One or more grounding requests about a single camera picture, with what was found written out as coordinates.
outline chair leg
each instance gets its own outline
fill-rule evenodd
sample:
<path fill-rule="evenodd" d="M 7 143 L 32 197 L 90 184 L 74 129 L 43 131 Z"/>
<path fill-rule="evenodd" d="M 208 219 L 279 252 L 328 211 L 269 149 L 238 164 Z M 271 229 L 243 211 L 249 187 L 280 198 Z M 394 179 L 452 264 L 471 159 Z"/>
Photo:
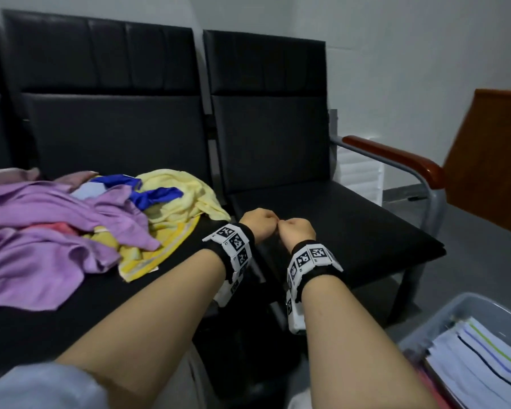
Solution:
<path fill-rule="evenodd" d="M 426 264 L 421 264 L 405 270 L 403 279 L 395 295 L 392 310 L 388 316 L 388 324 L 398 323 L 402 314 L 414 300 L 425 266 Z"/>

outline colored stripe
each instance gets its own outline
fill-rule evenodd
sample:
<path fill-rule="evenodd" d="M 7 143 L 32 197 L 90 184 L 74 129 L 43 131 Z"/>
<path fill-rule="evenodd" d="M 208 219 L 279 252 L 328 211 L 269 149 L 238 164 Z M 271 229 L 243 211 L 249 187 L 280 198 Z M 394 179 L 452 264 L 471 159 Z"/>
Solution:
<path fill-rule="evenodd" d="M 475 350 L 473 347 L 471 347 L 469 344 L 467 344 L 463 338 L 460 337 L 459 334 L 456 335 L 460 341 L 467 347 L 469 348 L 469 350 L 471 350 L 472 352 L 474 352 L 482 361 L 483 363 L 492 371 L 493 374 L 495 374 L 497 377 L 499 377 L 500 379 L 502 379 L 506 384 L 508 384 L 509 386 L 511 386 L 511 382 L 507 379 L 505 379 L 504 377 L 501 377 L 500 374 L 495 371 L 492 366 L 490 366 L 488 364 L 488 362 L 486 360 L 484 360 L 484 358 L 481 356 L 481 354 L 479 352 L 477 352 L 477 350 Z"/>
<path fill-rule="evenodd" d="M 502 367 L 502 369 L 504 369 L 507 373 L 511 374 L 511 369 L 509 369 L 506 365 L 504 365 L 500 359 L 498 359 L 490 350 L 488 350 L 487 347 L 484 344 L 482 344 L 477 337 L 473 336 L 466 329 L 464 329 L 464 333 L 467 334 L 468 336 L 470 336 L 473 340 L 475 340 L 477 342 L 477 344 L 479 344 L 479 346 L 481 346 L 488 354 L 490 354 L 494 358 L 494 360 L 496 360 L 498 362 L 498 364 Z"/>
<path fill-rule="evenodd" d="M 489 339 L 488 339 L 488 338 L 487 338 L 484 334 L 482 334 L 482 333 L 479 331 L 479 329 L 477 329 L 477 328 L 476 328 L 476 327 L 475 327 L 472 323 L 468 323 L 468 324 L 469 324 L 469 326 L 470 326 L 473 330 L 475 330 L 475 331 L 477 332 L 477 334 L 478 334 L 479 336 L 481 336 L 481 337 L 484 339 L 484 341 L 485 341 L 485 342 L 487 342 L 487 343 L 490 345 L 490 347 L 492 347 L 492 349 L 496 350 L 496 351 L 497 351 L 500 355 L 502 355 L 503 357 L 505 357 L 507 360 L 509 360 L 509 361 L 511 362 L 511 358 L 510 358 L 508 355 L 506 355 L 503 351 L 501 351 L 500 349 L 498 349 L 496 346 L 494 346 L 494 344 L 493 344 L 493 343 L 492 343 L 492 342 L 491 342 L 491 341 L 490 341 L 490 340 L 489 340 Z"/>

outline hand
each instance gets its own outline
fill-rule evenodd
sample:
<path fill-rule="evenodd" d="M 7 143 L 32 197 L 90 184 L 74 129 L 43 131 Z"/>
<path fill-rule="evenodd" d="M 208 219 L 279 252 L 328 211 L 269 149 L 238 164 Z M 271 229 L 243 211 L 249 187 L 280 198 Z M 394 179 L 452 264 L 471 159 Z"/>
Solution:
<path fill-rule="evenodd" d="M 273 211 L 257 208 L 245 213 L 239 222 L 252 230 L 255 243 L 259 244 L 275 231 L 278 217 Z"/>
<path fill-rule="evenodd" d="M 316 232 L 312 228 L 311 223 L 303 218 L 292 218 L 286 221 L 280 220 L 278 222 L 278 232 L 290 254 L 293 248 L 301 241 L 316 239 Z"/>

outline chair armrest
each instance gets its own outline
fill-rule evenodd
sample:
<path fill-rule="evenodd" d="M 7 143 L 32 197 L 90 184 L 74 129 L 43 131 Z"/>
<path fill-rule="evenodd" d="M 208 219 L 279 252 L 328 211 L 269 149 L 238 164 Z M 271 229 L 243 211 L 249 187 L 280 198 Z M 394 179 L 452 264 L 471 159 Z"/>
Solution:
<path fill-rule="evenodd" d="M 343 138 L 331 138 L 331 142 L 340 147 L 376 159 L 384 164 L 389 164 L 403 171 L 410 172 L 417 178 L 423 179 L 429 189 L 438 190 L 445 188 L 445 172 L 443 168 L 428 158 L 354 135 L 345 136 Z"/>

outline green line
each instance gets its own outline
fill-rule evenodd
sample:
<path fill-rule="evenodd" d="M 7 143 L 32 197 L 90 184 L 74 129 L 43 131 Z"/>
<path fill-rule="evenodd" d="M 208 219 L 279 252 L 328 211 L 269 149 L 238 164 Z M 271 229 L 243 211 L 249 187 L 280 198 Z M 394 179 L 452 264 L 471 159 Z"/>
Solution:
<path fill-rule="evenodd" d="M 481 333 L 481 332 L 480 332 L 480 331 L 479 331 L 479 330 L 478 330 L 478 329 L 477 329 L 477 328 L 476 328 L 473 324 L 471 324 L 471 323 L 468 323 L 468 324 L 470 325 L 470 327 L 471 327 L 473 330 L 477 331 L 477 334 L 478 334 L 479 336 L 483 337 L 483 339 L 484 339 L 484 340 L 485 340 L 485 341 L 486 341 L 489 345 L 491 345 L 491 347 L 492 347 L 494 350 L 496 350 L 499 354 L 501 354 L 503 357 L 505 357 L 507 360 L 509 360 L 509 361 L 511 362 L 511 358 L 510 358 L 508 355 L 506 355 L 503 351 L 501 351 L 500 349 L 498 349 L 496 346 L 494 346 L 494 345 L 492 344 L 492 342 L 491 342 L 491 341 L 490 341 L 490 340 L 489 340 L 489 339 L 488 339 L 488 338 L 487 338 L 484 334 L 482 334 L 482 333 Z"/>

